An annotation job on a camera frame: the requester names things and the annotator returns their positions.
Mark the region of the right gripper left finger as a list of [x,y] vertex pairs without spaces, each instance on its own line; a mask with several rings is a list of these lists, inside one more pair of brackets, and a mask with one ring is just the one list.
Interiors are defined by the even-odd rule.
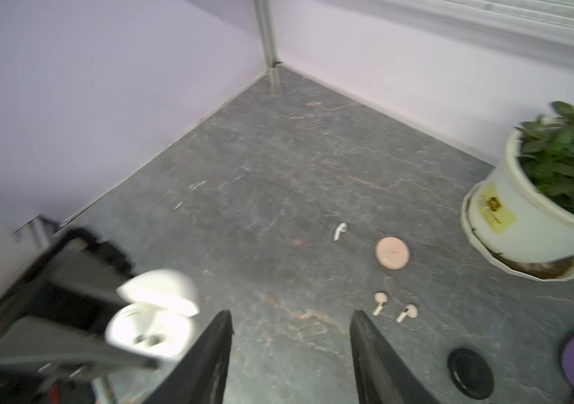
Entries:
[[230,311],[219,311],[145,404],[222,404],[234,335]]

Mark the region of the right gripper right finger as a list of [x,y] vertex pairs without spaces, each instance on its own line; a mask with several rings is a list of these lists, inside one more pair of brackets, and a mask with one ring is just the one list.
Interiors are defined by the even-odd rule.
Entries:
[[349,327],[359,403],[436,403],[386,338],[361,310]]

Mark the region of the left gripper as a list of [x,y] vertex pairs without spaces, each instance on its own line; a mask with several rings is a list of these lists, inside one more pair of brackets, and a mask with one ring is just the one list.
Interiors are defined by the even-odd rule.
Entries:
[[92,403],[92,381],[158,361],[112,346],[110,319],[132,279],[118,247],[73,228],[0,298],[0,403]]

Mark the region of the white earbud charging case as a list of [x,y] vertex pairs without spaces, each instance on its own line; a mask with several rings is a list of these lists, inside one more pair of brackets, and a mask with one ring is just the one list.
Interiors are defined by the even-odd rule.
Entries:
[[178,361],[191,345],[200,313],[197,289],[175,269],[139,274],[116,289],[127,305],[105,330],[117,348],[158,360]]

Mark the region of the pink earbud charging case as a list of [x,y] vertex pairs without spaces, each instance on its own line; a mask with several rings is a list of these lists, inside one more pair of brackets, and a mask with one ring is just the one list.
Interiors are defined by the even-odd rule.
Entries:
[[384,237],[375,246],[379,263],[390,270],[403,269],[410,260],[410,249],[398,237]]

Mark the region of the white earbud two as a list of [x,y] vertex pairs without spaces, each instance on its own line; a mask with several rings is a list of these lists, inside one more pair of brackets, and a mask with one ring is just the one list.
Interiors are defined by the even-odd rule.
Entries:
[[348,224],[346,222],[342,222],[340,223],[333,234],[333,240],[334,242],[337,242],[340,240],[340,237],[344,234],[344,232],[347,232],[348,230]]

